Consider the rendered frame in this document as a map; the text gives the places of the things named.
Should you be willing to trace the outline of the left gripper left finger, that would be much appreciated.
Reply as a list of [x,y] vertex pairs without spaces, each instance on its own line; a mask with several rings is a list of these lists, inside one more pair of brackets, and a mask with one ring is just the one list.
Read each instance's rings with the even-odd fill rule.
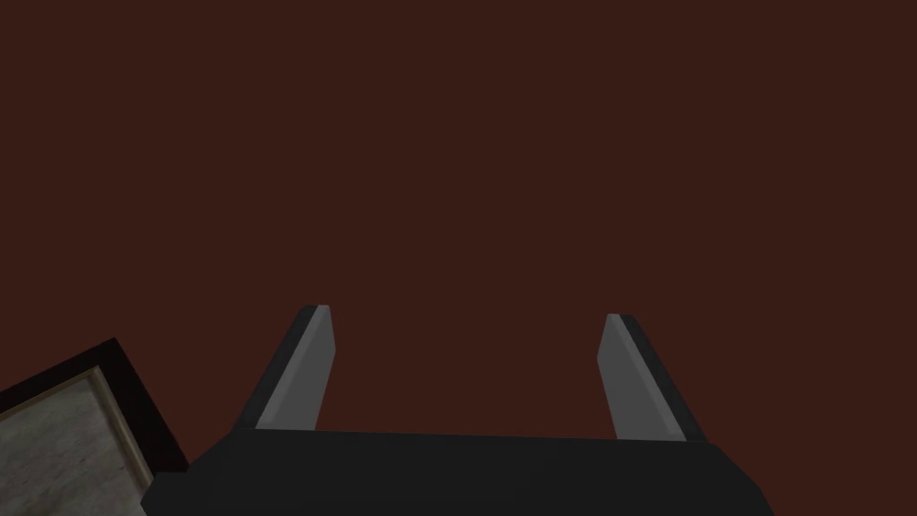
[[304,306],[275,349],[234,428],[315,430],[335,353],[330,306]]

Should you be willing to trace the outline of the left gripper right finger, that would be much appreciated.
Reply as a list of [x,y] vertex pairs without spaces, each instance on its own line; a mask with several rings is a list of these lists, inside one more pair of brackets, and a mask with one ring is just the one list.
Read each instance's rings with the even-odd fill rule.
[[597,366],[617,438],[707,440],[635,316],[605,317]]

